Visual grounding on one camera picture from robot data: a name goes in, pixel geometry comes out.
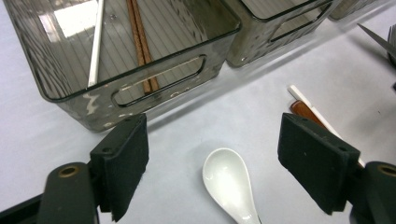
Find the ceramic spoon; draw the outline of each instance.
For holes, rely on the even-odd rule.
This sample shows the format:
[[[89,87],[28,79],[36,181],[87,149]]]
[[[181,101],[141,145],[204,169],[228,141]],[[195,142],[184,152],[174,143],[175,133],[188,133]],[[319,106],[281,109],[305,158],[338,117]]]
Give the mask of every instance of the ceramic spoon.
[[[203,178],[207,191],[237,223],[259,224],[248,169],[236,152],[219,148],[206,158]]]

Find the spoon bowl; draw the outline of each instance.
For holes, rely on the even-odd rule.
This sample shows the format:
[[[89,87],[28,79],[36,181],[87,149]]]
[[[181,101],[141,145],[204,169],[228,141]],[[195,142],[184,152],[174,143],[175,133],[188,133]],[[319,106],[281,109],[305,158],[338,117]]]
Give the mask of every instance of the spoon bowl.
[[[248,169],[235,151],[214,150],[203,168],[204,184],[210,196],[237,223],[260,224],[254,206]]]

